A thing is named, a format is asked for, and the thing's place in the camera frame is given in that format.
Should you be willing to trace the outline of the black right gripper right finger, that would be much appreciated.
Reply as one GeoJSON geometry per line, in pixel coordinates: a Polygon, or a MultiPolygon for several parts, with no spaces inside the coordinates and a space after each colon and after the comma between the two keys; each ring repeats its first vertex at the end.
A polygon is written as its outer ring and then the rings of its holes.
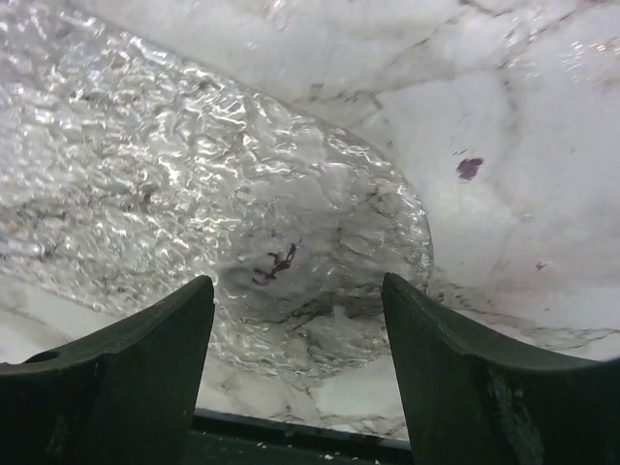
{"type": "Polygon", "coordinates": [[[388,340],[417,464],[615,464],[619,363],[522,343],[389,273],[388,340]]]}

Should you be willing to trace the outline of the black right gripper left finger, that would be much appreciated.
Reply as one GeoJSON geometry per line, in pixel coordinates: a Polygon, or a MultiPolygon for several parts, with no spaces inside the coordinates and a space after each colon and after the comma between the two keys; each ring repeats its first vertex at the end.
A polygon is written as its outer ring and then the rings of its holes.
{"type": "Polygon", "coordinates": [[[2,364],[2,463],[182,463],[213,320],[213,284],[199,276],[130,317],[2,364]]]}

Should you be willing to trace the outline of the clear textured glass tray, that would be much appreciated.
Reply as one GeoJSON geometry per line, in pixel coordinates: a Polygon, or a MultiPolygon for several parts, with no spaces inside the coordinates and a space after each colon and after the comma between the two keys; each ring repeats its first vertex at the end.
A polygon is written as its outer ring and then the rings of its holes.
{"type": "Polygon", "coordinates": [[[1,270],[127,314],[200,275],[210,354],[332,376],[388,351],[386,273],[425,289],[413,187],[320,118],[102,20],[1,5],[1,270]]]}

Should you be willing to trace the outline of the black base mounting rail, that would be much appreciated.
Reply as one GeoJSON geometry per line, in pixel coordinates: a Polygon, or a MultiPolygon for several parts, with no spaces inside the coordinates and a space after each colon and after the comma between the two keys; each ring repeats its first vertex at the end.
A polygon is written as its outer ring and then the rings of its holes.
{"type": "Polygon", "coordinates": [[[412,465],[406,441],[197,409],[188,465],[412,465]]]}

